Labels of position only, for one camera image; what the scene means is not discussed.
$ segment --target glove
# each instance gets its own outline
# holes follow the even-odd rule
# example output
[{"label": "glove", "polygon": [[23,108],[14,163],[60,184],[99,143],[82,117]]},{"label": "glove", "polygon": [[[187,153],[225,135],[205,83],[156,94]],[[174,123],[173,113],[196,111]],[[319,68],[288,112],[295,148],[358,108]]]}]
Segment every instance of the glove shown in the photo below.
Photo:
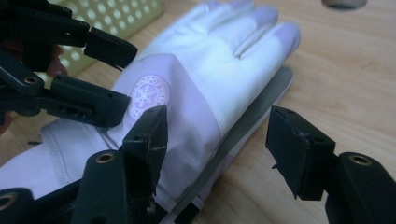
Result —
[{"label": "glove", "polygon": [[[156,197],[165,210],[174,208],[181,193],[204,169],[220,139],[299,46],[299,28],[290,22],[276,22],[273,7],[254,7],[250,1],[207,2],[167,28],[138,56],[141,60],[172,53],[186,73],[177,82],[174,78],[163,81],[151,77],[152,82],[162,83],[160,90],[177,90],[167,99],[171,102],[169,143]],[[127,69],[114,87],[134,99],[123,124],[108,132],[118,147],[147,109],[136,100],[142,91],[131,91],[131,86],[145,86],[149,80],[128,76],[132,72]]]},{"label": "glove", "polygon": [[[290,76],[278,75],[275,84],[267,84],[297,49],[300,32],[293,23],[276,25],[276,19],[274,8],[254,7],[249,1],[198,5],[159,35],[123,71],[113,90],[133,100],[120,125],[106,131],[71,120],[56,120],[42,130],[41,146],[22,153],[0,169],[0,189],[26,187],[37,198],[81,178],[88,157],[120,147],[125,134],[146,109],[167,104],[168,151],[155,201],[170,215],[177,214],[174,209],[180,197],[219,152],[221,139],[227,139],[248,106],[265,90],[274,92],[275,97],[262,99],[271,105],[288,87]],[[266,116],[265,112],[259,114],[251,130]],[[239,134],[241,141],[234,145],[237,150],[221,160],[216,172],[209,172],[207,188],[251,130]],[[48,169],[39,168],[32,158]],[[207,188],[193,200],[198,208],[208,194]]]}]

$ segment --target wooden surface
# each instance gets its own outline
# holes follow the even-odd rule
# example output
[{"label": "wooden surface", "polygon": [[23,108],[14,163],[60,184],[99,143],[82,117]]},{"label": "wooden surface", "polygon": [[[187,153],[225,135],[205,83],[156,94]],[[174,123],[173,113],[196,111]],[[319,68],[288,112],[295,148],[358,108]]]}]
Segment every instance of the wooden surface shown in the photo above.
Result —
[{"label": "wooden surface", "polygon": [[[164,14],[131,38],[143,49],[166,25],[198,1],[164,0]],[[396,178],[396,5],[369,0],[356,11],[335,11],[319,0],[257,0],[279,9],[280,21],[302,30],[299,49],[286,65],[294,82],[281,106],[316,125],[336,143],[336,154],[355,151],[380,161]],[[111,87],[119,73],[97,63],[79,78]],[[39,140],[38,130],[54,118],[17,118],[0,136],[3,164]],[[264,147],[265,122],[214,186],[194,223],[327,223],[322,202],[294,200],[271,167]]]}]

